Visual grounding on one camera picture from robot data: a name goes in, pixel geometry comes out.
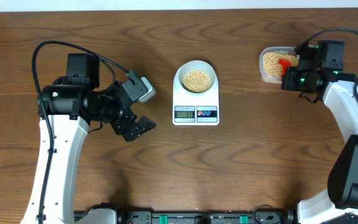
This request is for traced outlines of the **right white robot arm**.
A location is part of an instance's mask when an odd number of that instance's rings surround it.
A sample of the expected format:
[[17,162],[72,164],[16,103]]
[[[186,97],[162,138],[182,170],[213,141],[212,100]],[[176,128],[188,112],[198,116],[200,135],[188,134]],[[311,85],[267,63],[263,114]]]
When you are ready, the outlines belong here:
[[328,177],[327,188],[302,200],[296,208],[296,223],[329,223],[358,218],[358,78],[344,71],[344,43],[320,40],[294,49],[298,65],[288,67],[282,89],[300,97],[316,94],[332,112],[345,145]]

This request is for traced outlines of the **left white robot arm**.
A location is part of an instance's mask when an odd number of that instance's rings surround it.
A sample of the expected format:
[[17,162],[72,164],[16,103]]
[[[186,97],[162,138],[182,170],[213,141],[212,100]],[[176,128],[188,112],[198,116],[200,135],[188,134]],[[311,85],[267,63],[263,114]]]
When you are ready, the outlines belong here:
[[66,75],[47,85],[37,100],[40,152],[23,223],[74,223],[78,163],[91,122],[109,123],[126,141],[156,126],[130,109],[154,96],[148,79],[131,70],[125,83],[114,80],[99,91],[101,62],[91,54],[69,54]]

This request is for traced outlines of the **red plastic measuring scoop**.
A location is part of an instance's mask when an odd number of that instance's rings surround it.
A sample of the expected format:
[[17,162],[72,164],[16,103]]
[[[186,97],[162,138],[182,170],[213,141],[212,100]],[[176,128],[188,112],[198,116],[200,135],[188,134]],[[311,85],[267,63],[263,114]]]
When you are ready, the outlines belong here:
[[282,66],[282,74],[281,77],[286,73],[287,68],[291,67],[291,61],[289,61],[288,59],[285,58],[281,58],[278,63]]

